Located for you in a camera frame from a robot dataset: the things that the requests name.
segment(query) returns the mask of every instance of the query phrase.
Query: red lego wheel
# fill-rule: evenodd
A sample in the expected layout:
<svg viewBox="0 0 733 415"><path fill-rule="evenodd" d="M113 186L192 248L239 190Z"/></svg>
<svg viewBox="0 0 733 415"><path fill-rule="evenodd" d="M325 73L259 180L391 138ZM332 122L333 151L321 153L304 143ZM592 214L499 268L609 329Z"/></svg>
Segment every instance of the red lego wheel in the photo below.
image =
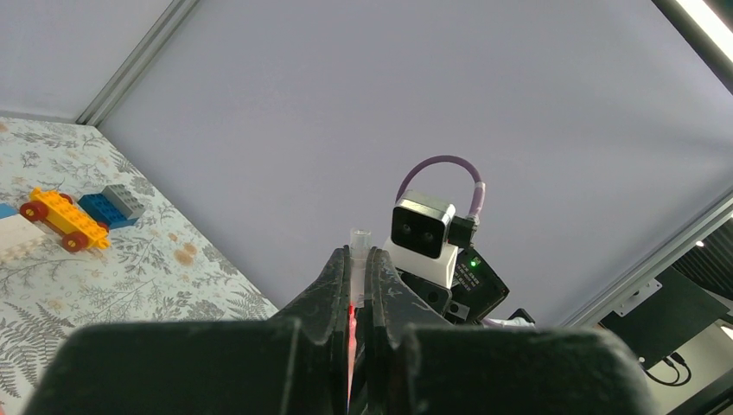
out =
<svg viewBox="0 0 733 415"><path fill-rule="evenodd" d="M83 233L76 231L65 235L61 239L61 246L69 252L79 252L89 244L89 238Z"/></svg>
<svg viewBox="0 0 733 415"><path fill-rule="evenodd" d="M31 222L44 220L48 216L48 206L42 201L29 201L22 204L20 214Z"/></svg>

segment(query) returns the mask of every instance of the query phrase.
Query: table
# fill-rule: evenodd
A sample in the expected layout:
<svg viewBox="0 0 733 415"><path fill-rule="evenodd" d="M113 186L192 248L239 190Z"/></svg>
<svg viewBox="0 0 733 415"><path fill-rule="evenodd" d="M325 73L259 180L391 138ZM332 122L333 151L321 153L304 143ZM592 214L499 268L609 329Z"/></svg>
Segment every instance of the table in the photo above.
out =
<svg viewBox="0 0 733 415"><path fill-rule="evenodd" d="M0 401L20 413L56 349L94 323L262 319L277 310L95 128L0 118L0 202L34 187L78 199L124 184L145 206L106 250L69 253L48 240L0 264Z"/></svg>

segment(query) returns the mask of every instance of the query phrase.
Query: yellow lego brick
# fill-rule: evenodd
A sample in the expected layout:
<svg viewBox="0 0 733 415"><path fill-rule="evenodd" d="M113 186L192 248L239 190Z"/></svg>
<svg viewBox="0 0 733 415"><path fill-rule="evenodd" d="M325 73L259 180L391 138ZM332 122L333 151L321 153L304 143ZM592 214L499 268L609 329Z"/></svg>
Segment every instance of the yellow lego brick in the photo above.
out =
<svg viewBox="0 0 733 415"><path fill-rule="evenodd" d="M97 224L91 216L61 197L56 190L41 192L34 188L30 193L31 201L41 201L48 207L46 221L64 234L82 232L89 239L90 247L105 249L110 246L106 239L107 230Z"/></svg>

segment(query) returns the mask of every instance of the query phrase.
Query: blue block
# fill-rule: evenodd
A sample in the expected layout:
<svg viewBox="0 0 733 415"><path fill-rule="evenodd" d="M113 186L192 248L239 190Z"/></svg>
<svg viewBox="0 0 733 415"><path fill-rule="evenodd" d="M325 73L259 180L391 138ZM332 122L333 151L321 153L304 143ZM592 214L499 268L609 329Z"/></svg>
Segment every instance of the blue block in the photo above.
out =
<svg viewBox="0 0 733 415"><path fill-rule="evenodd" d="M0 219L9 218L15 214L18 214L18 211L14 207L7 203L0 203Z"/></svg>
<svg viewBox="0 0 733 415"><path fill-rule="evenodd" d="M112 229L118 229L120 227L131 227L131 226L135 225L135 222L137 222L138 219L139 218L125 219L125 220L123 220L121 222L115 222L115 223L113 223L111 225L107 225L107 226L110 227L110 230L112 230Z"/></svg>
<svg viewBox="0 0 733 415"><path fill-rule="evenodd" d="M134 225L134 220L124 217L114 205L102 194L84 195L77 204L84 209L92 219L106 224L110 229Z"/></svg>

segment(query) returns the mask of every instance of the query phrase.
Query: white wall panel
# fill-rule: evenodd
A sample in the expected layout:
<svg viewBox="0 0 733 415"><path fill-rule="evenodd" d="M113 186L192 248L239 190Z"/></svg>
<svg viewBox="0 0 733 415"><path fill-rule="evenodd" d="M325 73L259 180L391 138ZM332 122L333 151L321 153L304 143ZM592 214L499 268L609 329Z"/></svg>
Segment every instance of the white wall panel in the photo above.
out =
<svg viewBox="0 0 733 415"><path fill-rule="evenodd" d="M202 2L102 131L278 305L451 153L476 246L560 322L733 179L733 98L652 2ZM465 214L467 174L414 188Z"/></svg>
<svg viewBox="0 0 733 415"><path fill-rule="evenodd" d="M0 0L0 111L76 119L170 0Z"/></svg>

